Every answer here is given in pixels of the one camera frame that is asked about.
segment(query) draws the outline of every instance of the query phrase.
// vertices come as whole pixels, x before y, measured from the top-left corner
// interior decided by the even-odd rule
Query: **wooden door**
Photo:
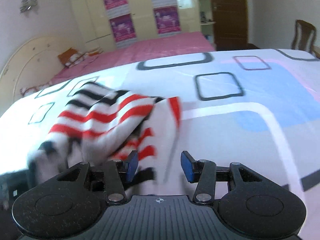
[[[247,0],[212,0],[212,15],[217,50],[246,49]]]

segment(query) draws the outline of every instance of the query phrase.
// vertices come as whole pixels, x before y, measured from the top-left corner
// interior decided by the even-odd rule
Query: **crosshair marking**
[[[157,198],[155,201],[157,201],[159,204],[163,201],[165,201],[163,198]]]

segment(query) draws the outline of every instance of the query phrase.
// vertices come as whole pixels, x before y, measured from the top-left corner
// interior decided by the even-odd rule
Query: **chair backrest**
[[[301,30],[300,40],[298,40],[299,28]],[[295,36],[291,45],[291,49],[299,49],[299,50],[304,50],[309,53],[312,53],[313,45],[316,40],[316,35],[317,35],[317,29],[311,23],[305,22],[303,20],[296,20]]]

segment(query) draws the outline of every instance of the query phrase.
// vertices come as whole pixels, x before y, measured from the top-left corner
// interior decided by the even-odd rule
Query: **wooden chair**
[[[298,41],[299,32],[301,29],[300,40]],[[316,40],[317,29],[311,23],[305,22],[303,20],[296,20],[295,36],[291,45],[291,49],[304,50],[309,53],[313,51],[313,45]],[[307,47],[308,41],[311,38],[310,46]]]
[[[320,59],[320,47],[313,46],[313,52],[318,59]]]

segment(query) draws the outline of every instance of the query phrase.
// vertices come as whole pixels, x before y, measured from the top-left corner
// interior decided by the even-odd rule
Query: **patterned bed sheet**
[[[240,162],[300,197],[300,231],[318,239],[320,219],[320,61],[303,51],[243,50],[142,61],[74,78],[15,102],[0,118],[0,174],[25,169],[70,96],[88,81],[146,96],[179,96],[177,142],[154,167],[153,194],[191,195],[180,153],[218,166]],[[216,198],[227,192],[217,183]]]

